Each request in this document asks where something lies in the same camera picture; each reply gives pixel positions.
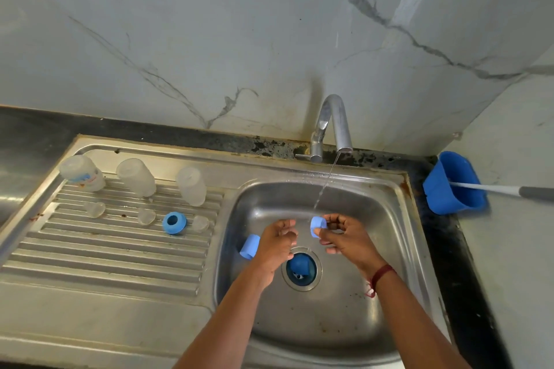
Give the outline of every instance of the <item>faucet spout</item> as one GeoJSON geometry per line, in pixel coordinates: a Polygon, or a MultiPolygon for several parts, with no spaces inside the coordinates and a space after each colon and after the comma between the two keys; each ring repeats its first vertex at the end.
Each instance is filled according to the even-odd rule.
{"type": "Polygon", "coordinates": [[[345,105],[341,97],[332,94],[323,101],[315,130],[311,135],[309,157],[312,162],[322,162],[323,160],[323,138],[331,118],[335,129],[337,152],[346,153],[353,150],[348,121],[346,120],[345,105]]]}

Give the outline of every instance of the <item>gray handle grip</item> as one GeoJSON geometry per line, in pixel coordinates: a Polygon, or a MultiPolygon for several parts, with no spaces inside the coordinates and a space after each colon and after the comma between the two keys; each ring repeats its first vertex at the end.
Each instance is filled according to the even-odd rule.
{"type": "Polygon", "coordinates": [[[544,187],[520,187],[519,194],[521,197],[525,198],[554,202],[554,189],[547,189],[544,187]]]}

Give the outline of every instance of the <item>person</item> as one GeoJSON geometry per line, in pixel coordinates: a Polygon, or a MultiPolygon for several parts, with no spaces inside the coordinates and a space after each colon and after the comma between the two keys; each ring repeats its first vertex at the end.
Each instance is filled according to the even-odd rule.
{"type": "MultiPolygon", "coordinates": [[[[378,253],[363,224],[338,213],[326,214],[329,229],[315,229],[329,254],[343,254],[366,280],[382,275],[373,286],[394,343],[407,369],[470,369],[419,305],[404,281],[383,272],[387,262],[378,253]],[[343,233],[331,232],[340,229],[343,233]]],[[[297,230],[293,219],[279,220],[264,230],[258,251],[232,283],[204,329],[177,361],[174,369],[239,369],[261,292],[275,271],[293,257],[297,230]]]]}

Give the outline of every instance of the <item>black countertop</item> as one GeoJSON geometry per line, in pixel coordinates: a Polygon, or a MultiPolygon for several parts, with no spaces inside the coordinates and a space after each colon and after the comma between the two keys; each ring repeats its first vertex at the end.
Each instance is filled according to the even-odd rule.
{"type": "MultiPolygon", "coordinates": [[[[284,159],[294,159],[295,153],[306,149],[305,142],[9,107],[0,107],[0,129],[0,225],[38,186],[78,134],[284,159]]],[[[336,152],[333,146],[325,147],[323,161],[333,163],[336,152]]],[[[434,156],[355,149],[351,155],[341,155],[338,164],[408,174],[459,351],[474,369],[511,368],[457,219],[438,216],[427,206],[422,184],[436,160],[434,156]]],[[[36,366],[4,362],[2,367],[36,366]]]]}

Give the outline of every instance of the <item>hand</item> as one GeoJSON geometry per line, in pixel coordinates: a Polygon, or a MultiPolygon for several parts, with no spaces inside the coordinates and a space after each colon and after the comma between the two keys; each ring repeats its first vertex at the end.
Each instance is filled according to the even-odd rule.
{"type": "Polygon", "coordinates": [[[375,248],[362,222],[338,213],[326,214],[323,218],[328,222],[329,229],[315,228],[314,233],[320,237],[321,245],[335,245],[327,247],[327,253],[344,255],[366,279],[371,279],[379,268],[387,264],[375,248]],[[343,233],[331,232],[336,229],[342,230],[343,233]]]}
{"type": "Polygon", "coordinates": [[[261,234],[258,251],[250,265],[260,271],[264,288],[273,281],[275,270],[294,256],[290,248],[296,245],[298,237],[295,224],[294,219],[282,219],[267,226],[261,234]]]}

